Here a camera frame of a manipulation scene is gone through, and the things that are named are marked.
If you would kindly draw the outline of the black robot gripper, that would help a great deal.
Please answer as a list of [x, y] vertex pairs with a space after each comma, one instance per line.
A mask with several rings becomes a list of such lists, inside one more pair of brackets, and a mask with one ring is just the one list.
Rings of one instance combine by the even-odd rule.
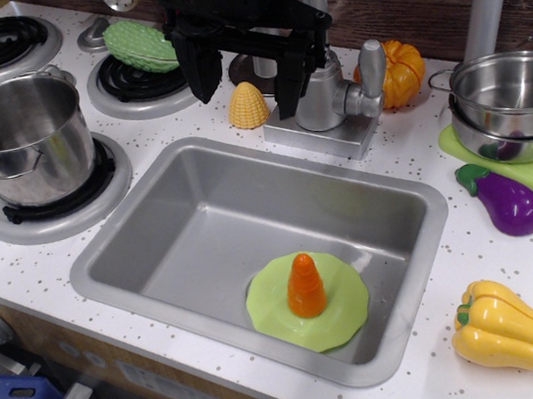
[[[164, 33], [193, 95], [209, 103], [222, 77], [219, 53], [277, 59], [279, 118], [296, 114], [315, 66], [327, 59], [331, 16], [299, 0], [158, 0]], [[288, 51], [294, 43], [306, 51]]]

